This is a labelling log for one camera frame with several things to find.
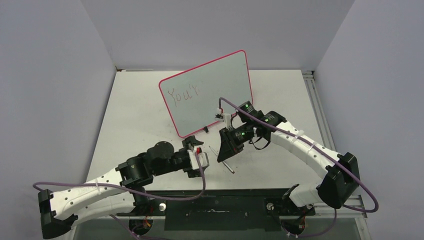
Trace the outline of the pink framed whiteboard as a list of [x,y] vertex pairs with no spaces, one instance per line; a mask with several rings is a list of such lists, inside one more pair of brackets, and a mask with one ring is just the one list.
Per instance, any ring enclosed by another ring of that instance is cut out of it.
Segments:
[[158,88],[180,138],[217,123],[218,109],[233,114],[234,105],[253,101],[247,54],[238,50],[162,79]]

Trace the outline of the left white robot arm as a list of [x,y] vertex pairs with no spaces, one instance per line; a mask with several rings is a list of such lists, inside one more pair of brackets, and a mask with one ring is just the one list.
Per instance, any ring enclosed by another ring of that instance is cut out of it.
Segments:
[[152,213],[156,209],[154,199],[171,200],[146,192],[145,186],[152,184],[154,177],[182,170],[189,178],[206,180],[209,159],[203,147],[204,142],[194,136],[185,138],[178,151],[170,142],[160,141],[93,180],[67,183],[68,189],[62,191],[40,189],[37,197],[42,237],[57,238],[83,222],[103,216]]

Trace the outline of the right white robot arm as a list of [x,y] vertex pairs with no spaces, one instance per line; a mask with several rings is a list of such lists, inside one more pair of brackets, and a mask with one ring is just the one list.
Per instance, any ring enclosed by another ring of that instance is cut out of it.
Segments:
[[215,119],[226,126],[219,131],[220,148],[217,161],[239,154],[244,144],[253,138],[265,139],[268,144],[283,147],[303,161],[322,179],[322,182],[305,185],[295,184],[283,195],[283,209],[296,214],[309,204],[325,203],[340,209],[359,186],[358,162],[354,155],[333,151],[306,136],[288,120],[275,111],[264,114],[256,110],[250,101],[236,109],[236,116],[242,125],[235,128],[234,115],[225,113],[221,107],[216,110]]

